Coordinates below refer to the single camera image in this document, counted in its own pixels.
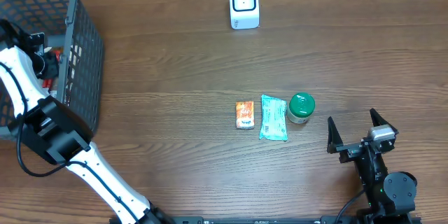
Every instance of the wooden table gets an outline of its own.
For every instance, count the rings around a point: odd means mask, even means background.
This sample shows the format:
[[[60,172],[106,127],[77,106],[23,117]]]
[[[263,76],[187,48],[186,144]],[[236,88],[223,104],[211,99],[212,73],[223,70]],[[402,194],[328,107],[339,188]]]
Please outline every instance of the wooden table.
[[[415,214],[448,221],[448,0],[260,0],[261,26],[231,30],[228,0],[83,0],[104,37],[95,141],[119,174],[172,215],[336,214],[360,190],[326,153],[327,117],[346,143],[376,108],[400,130],[389,171],[419,180]],[[260,96],[311,93],[289,141],[258,140]],[[235,102],[255,101],[254,130]],[[24,148],[37,172],[50,167]],[[0,143],[0,223],[107,223],[112,210],[69,171],[32,178]],[[348,213],[365,207],[365,199]]]

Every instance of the small container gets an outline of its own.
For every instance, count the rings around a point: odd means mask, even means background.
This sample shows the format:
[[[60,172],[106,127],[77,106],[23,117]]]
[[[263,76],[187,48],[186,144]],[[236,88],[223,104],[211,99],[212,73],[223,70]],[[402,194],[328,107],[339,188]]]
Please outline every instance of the small container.
[[[316,103],[314,102],[314,98],[306,92],[300,92],[294,94],[293,98],[289,101],[286,115],[293,123],[306,123],[314,112],[315,107]]]

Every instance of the wire basket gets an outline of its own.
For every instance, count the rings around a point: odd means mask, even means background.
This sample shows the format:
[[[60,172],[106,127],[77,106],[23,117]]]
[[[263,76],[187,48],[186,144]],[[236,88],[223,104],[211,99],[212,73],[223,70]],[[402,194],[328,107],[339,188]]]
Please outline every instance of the wire basket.
[[[48,46],[62,47],[56,99],[89,125],[98,126],[104,44],[81,0],[0,0],[0,18],[27,33],[44,32]],[[8,138],[14,110],[0,83],[0,137]]]

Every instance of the small orange box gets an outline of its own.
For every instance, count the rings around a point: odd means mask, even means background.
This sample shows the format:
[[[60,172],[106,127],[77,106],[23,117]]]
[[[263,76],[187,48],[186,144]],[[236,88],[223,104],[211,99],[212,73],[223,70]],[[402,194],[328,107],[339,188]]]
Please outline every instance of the small orange box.
[[[253,129],[255,121],[253,118],[253,101],[238,101],[237,105],[237,129]]]

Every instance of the black cable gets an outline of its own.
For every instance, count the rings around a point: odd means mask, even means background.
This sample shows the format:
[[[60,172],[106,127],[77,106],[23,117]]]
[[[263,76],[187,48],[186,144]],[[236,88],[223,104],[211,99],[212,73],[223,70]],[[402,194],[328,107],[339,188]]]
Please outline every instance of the black cable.
[[[355,202],[363,193],[365,193],[365,189],[362,189],[360,192],[358,192],[357,195],[355,195],[355,197],[351,198],[345,205],[344,207],[342,207],[341,211],[339,211],[336,220],[334,222],[334,224],[338,224],[339,219],[341,218],[342,214],[345,212],[345,210],[347,210],[348,207],[350,207],[351,204],[353,204],[353,202]]]
[[[6,72],[8,72],[8,74],[11,76],[11,78],[14,81],[14,84],[17,86],[17,89],[20,93],[20,97],[22,98],[22,102],[23,102],[23,114],[19,115],[18,117],[21,117],[20,119],[20,124],[19,124],[19,132],[17,133],[17,141],[16,141],[16,151],[17,151],[17,160],[19,162],[20,167],[23,169],[23,171],[25,173],[27,173],[28,175],[31,176],[35,176],[35,177],[46,177],[49,176],[51,174],[54,174],[55,172],[58,172],[60,169],[69,166],[69,165],[80,165],[83,168],[86,168],[95,178],[98,179],[98,181],[104,186],[104,188],[115,198],[115,200],[120,203],[125,209],[126,211],[129,212],[129,214],[133,217],[133,219],[135,220],[135,222],[137,224],[139,224],[139,219],[135,216],[135,214],[131,211],[131,209],[121,200],[121,198],[119,196],[117,196],[112,189],[110,189],[106,183],[101,179],[100,176],[98,176],[98,174],[96,172],[94,172],[92,170],[92,168],[90,168],[89,166],[87,166],[87,164],[79,162],[79,161],[70,161],[70,162],[66,162],[64,164],[61,164],[60,166],[58,166],[57,168],[46,172],[44,174],[37,174],[34,173],[32,171],[30,171],[27,166],[24,164],[23,160],[22,160],[22,151],[20,150],[21,147],[21,143],[22,143],[22,132],[23,132],[23,127],[25,126],[25,114],[28,112],[28,101],[27,98],[25,97],[25,94],[22,90],[22,87],[20,86],[17,78],[15,77],[14,73],[9,69],[9,67],[7,67],[4,63],[0,62],[0,66],[2,66]]]
[[[11,78],[13,79],[14,84],[17,86],[17,89],[20,93],[20,97],[22,98],[22,102],[23,102],[23,113],[22,113],[22,115],[18,116],[18,117],[21,117],[21,119],[20,119],[20,124],[19,124],[19,131],[17,133],[17,141],[16,141],[16,145],[15,145],[15,150],[17,152],[17,161],[19,162],[19,165],[22,168],[22,170],[25,173],[27,173],[28,175],[42,178],[42,177],[46,177],[51,174],[54,174],[55,172],[59,171],[60,169],[66,167],[66,164],[61,164],[60,166],[58,166],[58,167],[54,168],[53,170],[46,172],[44,174],[37,174],[37,173],[30,171],[27,168],[27,166],[25,165],[25,163],[23,162],[21,143],[22,143],[22,131],[23,131],[23,127],[25,126],[25,114],[28,112],[28,101],[27,101],[27,98],[25,97],[25,94],[23,93],[22,87],[20,87],[19,81],[15,77],[14,73],[4,63],[0,62],[0,66],[2,66],[6,70],[6,72],[8,72],[8,74],[11,76]]]

